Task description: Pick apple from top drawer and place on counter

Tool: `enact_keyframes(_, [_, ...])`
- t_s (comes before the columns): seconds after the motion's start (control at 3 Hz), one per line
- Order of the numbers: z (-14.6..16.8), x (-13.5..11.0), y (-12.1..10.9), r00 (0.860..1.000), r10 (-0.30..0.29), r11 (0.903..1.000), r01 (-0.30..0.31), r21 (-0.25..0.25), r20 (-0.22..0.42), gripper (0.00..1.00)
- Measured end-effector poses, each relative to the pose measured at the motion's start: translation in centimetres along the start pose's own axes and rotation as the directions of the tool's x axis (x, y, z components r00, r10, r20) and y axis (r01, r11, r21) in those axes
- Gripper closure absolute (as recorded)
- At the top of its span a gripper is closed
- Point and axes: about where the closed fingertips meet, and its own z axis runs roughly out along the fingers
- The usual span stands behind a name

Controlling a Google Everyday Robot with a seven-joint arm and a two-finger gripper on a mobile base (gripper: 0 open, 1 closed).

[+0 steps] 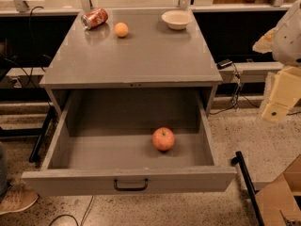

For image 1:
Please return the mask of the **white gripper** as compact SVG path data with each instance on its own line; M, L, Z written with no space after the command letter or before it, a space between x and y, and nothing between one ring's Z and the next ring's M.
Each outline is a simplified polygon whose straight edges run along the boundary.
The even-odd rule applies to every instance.
M295 1L276 28L268 30L257 40L252 50L266 54L285 65L301 66L301 0ZM280 122L301 99L301 69L286 67L272 75L272 87L261 117L265 121Z

